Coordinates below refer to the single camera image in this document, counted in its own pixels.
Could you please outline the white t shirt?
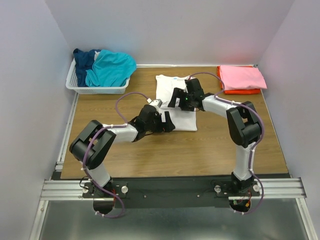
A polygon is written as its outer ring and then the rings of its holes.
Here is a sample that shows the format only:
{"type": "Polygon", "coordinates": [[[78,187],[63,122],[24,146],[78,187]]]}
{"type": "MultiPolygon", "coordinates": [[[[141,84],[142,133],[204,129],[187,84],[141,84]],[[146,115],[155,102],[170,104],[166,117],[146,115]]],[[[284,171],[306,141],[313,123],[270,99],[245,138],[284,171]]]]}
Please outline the white t shirt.
{"type": "Polygon", "coordinates": [[[183,111],[178,107],[179,99],[176,100],[174,108],[168,107],[168,104],[172,98],[174,88],[186,90],[186,83],[190,76],[178,77],[178,76],[165,76],[163,74],[156,75],[156,99],[162,101],[160,112],[164,114],[169,112],[170,119],[175,126],[175,131],[197,131],[197,120],[195,111],[183,111]]]}

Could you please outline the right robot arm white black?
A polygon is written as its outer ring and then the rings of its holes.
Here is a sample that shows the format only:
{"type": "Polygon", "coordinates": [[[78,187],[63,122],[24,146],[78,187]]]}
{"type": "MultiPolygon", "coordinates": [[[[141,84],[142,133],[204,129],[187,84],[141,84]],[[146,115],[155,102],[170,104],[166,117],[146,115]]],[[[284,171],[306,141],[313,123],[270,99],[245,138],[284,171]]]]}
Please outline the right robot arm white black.
{"type": "Polygon", "coordinates": [[[236,196],[243,195],[254,184],[255,150],[265,133],[261,117],[250,101],[240,103],[218,97],[217,94],[204,93],[197,78],[184,82],[186,89],[174,88],[167,106],[174,108],[178,103],[178,107],[183,111],[198,109],[227,119],[229,135],[236,147],[230,191],[236,196]]]}

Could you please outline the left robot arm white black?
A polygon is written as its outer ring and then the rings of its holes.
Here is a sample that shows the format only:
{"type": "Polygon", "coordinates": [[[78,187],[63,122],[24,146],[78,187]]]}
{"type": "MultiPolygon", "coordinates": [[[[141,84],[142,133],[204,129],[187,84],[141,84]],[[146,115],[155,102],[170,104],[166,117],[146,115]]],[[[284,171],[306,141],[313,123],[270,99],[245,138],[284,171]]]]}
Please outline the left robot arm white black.
{"type": "Polygon", "coordinates": [[[147,135],[170,133],[175,129],[170,113],[161,113],[158,107],[150,104],[144,105],[137,116],[124,124],[103,125],[97,120],[90,121],[69,147],[70,153],[82,164],[86,177],[93,181],[80,185],[83,194],[105,198],[112,193],[125,198],[128,187],[125,185],[120,190],[103,164],[111,146],[134,143],[147,135]]]}

